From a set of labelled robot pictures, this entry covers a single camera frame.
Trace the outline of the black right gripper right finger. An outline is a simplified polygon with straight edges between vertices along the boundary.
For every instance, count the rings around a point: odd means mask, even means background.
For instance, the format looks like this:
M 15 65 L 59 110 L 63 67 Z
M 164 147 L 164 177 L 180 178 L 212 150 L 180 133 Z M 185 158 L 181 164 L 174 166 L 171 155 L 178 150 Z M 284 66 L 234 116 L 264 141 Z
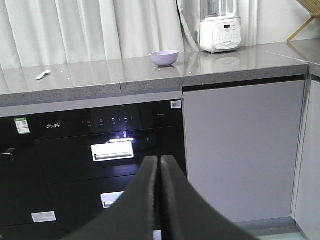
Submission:
M 172 155 L 160 157 L 160 219 L 164 240 L 254 240 L 195 190 Z

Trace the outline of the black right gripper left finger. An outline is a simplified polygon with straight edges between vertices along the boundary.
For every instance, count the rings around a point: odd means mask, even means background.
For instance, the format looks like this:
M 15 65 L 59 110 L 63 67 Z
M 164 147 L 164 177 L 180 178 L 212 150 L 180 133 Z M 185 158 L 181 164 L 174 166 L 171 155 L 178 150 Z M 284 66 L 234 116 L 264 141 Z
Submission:
M 66 240 L 152 240 L 156 200 L 158 157 L 146 156 L 141 167 L 108 209 Z

